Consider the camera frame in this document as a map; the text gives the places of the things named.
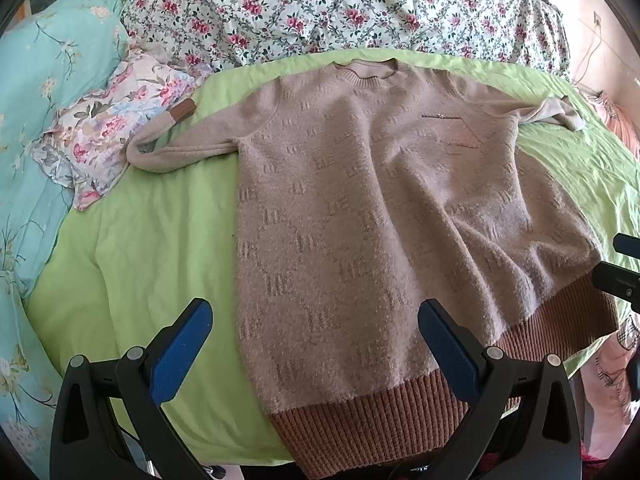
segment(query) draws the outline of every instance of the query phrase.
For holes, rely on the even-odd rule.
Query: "pink floral fabric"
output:
[[[609,94],[604,91],[595,96],[580,90],[578,92],[596,111],[605,126],[628,147],[635,160],[640,161],[640,137],[636,133],[636,127],[629,113],[615,104]]]
[[[105,195],[127,169],[126,144],[149,119],[195,90],[190,75],[132,48],[106,90],[92,92],[58,114],[31,155],[55,182],[75,189],[84,210]]]
[[[547,0],[131,0],[129,35],[217,71],[358,46],[519,63],[568,77],[562,14]]]
[[[591,407],[591,424],[585,424],[589,454],[609,458],[634,420],[640,402],[632,402],[626,367],[638,351],[640,315],[632,312],[580,368],[584,396]]]

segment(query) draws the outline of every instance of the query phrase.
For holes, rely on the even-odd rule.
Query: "floral pillow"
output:
[[[55,182],[75,189],[73,206],[82,211],[115,186],[127,169],[126,144],[133,133],[195,87],[190,75],[132,48],[106,90],[61,110],[31,155]]]

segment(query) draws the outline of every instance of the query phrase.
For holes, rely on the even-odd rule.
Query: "blue gripper pad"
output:
[[[447,322],[438,313],[443,307],[437,300],[425,300],[418,311],[418,328],[422,338],[435,357],[449,388],[457,399],[475,404],[481,394],[481,382],[478,366],[466,353],[462,342],[450,330]]]
[[[212,327],[211,306],[201,301],[153,367],[149,393],[156,406],[175,397]]]

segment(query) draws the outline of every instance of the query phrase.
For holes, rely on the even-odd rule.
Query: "screw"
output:
[[[502,359],[502,357],[504,356],[504,352],[500,350],[497,346],[489,346],[489,348],[486,349],[486,354],[491,359],[494,359],[496,361]]]
[[[546,356],[546,360],[552,366],[560,366],[562,364],[562,361],[556,354],[549,354],[548,356]]]
[[[69,365],[73,368],[78,368],[82,363],[84,363],[84,356],[74,355],[69,361]]]
[[[140,359],[144,352],[145,351],[139,346],[134,346],[133,348],[129,348],[129,350],[127,350],[127,359],[130,359],[132,361],[135,361],[136,359]]]

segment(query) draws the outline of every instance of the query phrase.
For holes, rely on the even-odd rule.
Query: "teal floral blanket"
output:
[[[71,192],[30,157],[60,107],[103,88],[124,58],[128,0],[58,0],[0,38],[0,427],[41,479],[61,378],[23,301],[49,259]]]

